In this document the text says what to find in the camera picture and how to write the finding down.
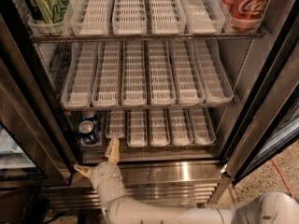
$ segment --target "top shelf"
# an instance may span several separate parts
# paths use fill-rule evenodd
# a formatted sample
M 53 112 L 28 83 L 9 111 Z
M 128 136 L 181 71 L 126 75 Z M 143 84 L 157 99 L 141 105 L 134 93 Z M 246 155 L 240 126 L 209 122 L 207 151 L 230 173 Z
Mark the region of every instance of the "top shelf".
M 265 33 L 219 33 L 219 34 L 180 34 L 180 35 L 81 35 L 81 36 L 42 36 L 31 35 L 34 43 L 72 43 L 72 42 L 107 42 L 107 41 L 151 41 L 151 40 L 200 40 L 200 39 L 259 39 Z

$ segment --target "can logo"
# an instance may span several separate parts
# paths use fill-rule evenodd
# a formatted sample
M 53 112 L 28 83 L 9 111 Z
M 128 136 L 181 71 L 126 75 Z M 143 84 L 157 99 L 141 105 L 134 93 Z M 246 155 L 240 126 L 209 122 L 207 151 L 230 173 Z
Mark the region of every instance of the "can logo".
M 240 3 L 238 11 L 242 14 L 258 15 L 261 13 L 266 1 L 258 2 L 258 0 L 244 0 Z

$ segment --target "floor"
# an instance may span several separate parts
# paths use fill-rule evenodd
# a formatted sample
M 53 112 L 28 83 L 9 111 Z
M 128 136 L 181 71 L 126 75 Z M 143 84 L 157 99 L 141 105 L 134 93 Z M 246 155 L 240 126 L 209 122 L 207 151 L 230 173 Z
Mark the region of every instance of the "floor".
M 272 160 L 281 170 L 291 189 L 291 193 L 295 198 L 299 198 L 299 141 L 277 154 Z M 271 161 L 268 161 L 254 173 L 245 177 L 237 185 L 228 188 L 217 204 L 207 205 L 206 208 L 237 208 L 268 191 L 289 193 L 278 169 Z M 96 211 L 85 211 L 81 214 L 87 218 L 86 224 L 101 223 Z M 51 224 L 77 224 L 77 215 L 75 213 L 68 214 L 67 217 L 59 217 L 57 220 L 52 221 Z

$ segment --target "refrigerator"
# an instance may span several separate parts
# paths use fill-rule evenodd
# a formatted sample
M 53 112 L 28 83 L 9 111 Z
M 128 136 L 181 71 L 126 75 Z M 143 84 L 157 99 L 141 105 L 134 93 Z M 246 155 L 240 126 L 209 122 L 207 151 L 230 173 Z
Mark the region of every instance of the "refrigerator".
M 142 14 L 148 17 L 142 21 L 148 30 L 136 28 L 139 35 L 126 34 L 125 29 L 118 35 L 121 29 L 112 32 L 110 24 L 107 34 L 78 34 L 73 26 L 74 33 L 57 36 L 33 32 L 24 0 L 0 1 L 0 191 L 34 183 L 40 187 L 38 196 L 50 199 L 54 213 L 99 209 L 97 193 L 73 165 L 104 161 L 116 132 L 121 142 L 119 166 L 130 197 L 166 205 L 216 203 L 229 185 L 298 139 L 299 0 L 269 0 L 256 32 L 220 29 L 191 34 L 186 29 L 152 34 L 152 11 L 146 0 Z M 109 22 L 117 7 L 111 1 Z M 208 94 L 213 77 L 205 75 L 205 56 L 199 52 L 206 46 L 220 64 L 216 66 L 224 87 L 220 101 Z M 110 100 L 100 101 L 93 94 L 101 72 L 107 72 L 103 61 L 109 61 L 108 48 L 114 50 L 109 57 L 114 62 L 106 66 L 112 71 L 111 77 L 106 75 L 107 84 L 117 86 Z M 130 49 L 143 65 L 134 70 L 143 78 L 133 88 L 127 85 L 132 78 L 127 75 L 132 72 L 127 62 Z M 72 105 L 71 77 L 77 72 L 72 61 L 83 50 L 94 63 L 90 97 L 80 100 L 83 105 Z M 152 79 L 154 52 L 164 54 L 168 65 L 167 99 L 156 100 L 154 95 L 159 90 Z M 189 66 L 180 69 L 181 59 L 187 59 Z M 180 72 L 186 71 L 193 76 L 196 99 L 183 93 Z M 142 92 L 135 103 L 130 103 L 134 97 L 129 97 L 130 89 Z M 78 135 L 84 111 L 96 111 L 100 117 L 98 142 L 91 146 Z

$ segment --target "speckled floor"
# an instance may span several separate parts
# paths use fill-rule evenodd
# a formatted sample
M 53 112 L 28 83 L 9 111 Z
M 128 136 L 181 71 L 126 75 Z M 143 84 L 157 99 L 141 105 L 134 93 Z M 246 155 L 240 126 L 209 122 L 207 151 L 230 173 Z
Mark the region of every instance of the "speckled floor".
M 299 141 L 276 155 L 273 160 L 283 173 L 293 195 L 299 198 Z M 288 193 L 278 170 L 271 161 L 245 177 L 237 185 L 228 188 L 217 204 L 207 205 L 206 207 L 237 208 L 268 191 Z M 83 212 L 83 214 L 87 217 L 86 224 L 103 224 L 97 217 L 96 211 Z M 68 217 L 60 217 L 51 224 L 77 224 L 78 217 L 72 214 L 69 215 Z

